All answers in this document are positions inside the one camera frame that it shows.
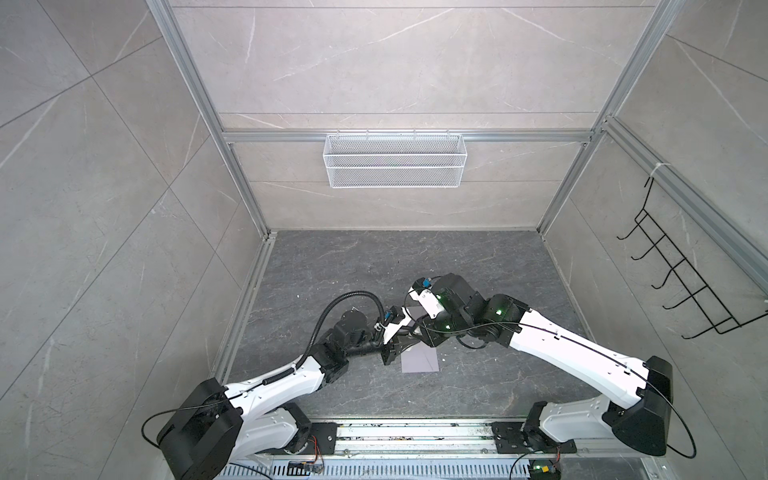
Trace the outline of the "aluminium rail frame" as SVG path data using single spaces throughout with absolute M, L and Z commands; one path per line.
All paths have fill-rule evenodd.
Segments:
M 522 418 L 316 418 L 312 423 L 339 425 L 331 459 L 512 459 L 522 454 L 499 454 L 491 423 L 524 422 Z M 554 445 L 539 445 L 527 453 L 531 458 L 642 458 L 616 439 L 576 439 Z

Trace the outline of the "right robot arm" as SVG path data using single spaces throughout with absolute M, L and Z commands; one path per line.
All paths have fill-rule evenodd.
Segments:
M 406 304 L 423 309 L 414 323 L 431 346 L 464 336 L 495 342 L 544 360 L 597 391 L 587 400 L 536 402 L 521 428 L 529 449 L 616 439 L 642 454 L 667 453 L 673 370 L 666 360 L 641 360 L 602 347 L 509 295 L 484 298 L 456 274 L 416 280 Z

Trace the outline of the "grey purple envelope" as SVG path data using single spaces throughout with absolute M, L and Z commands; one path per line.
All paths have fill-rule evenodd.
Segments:
M 437 349 L 425 344 L 411 346 L 400 359 L 404 374 L 437 373 L 440 370 Z

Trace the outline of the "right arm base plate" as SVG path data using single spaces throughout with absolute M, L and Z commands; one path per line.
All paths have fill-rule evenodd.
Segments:
M 534 453 L 539 450 L 533 430 L 524 422 L 492 422 L 491 432 L 499 454 Z

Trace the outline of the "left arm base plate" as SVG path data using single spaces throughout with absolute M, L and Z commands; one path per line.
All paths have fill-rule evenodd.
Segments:
M 323 456 L 333 455 L 336 449 L 337 432 L 339 425 L 334 422 L 312 423 L 309 426 L 302 426 L 297 433 L 295 444 L 291 447 L 293 453 L 302 455 Z

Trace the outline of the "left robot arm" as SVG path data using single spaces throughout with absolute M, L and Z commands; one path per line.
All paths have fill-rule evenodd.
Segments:
M 394 339 L 412 319 L 392 307 L 371 324 L 349 310 L 318 339 L 306 356 L 243 382 L 198 384 L 157 434 L 155 444 L 176 479 L 212 479 L 232 460 L 265 450 L 296 449 L 310 423 L 294 404 L 343 375 L 355 356 L 379 353 L 389 363 Z

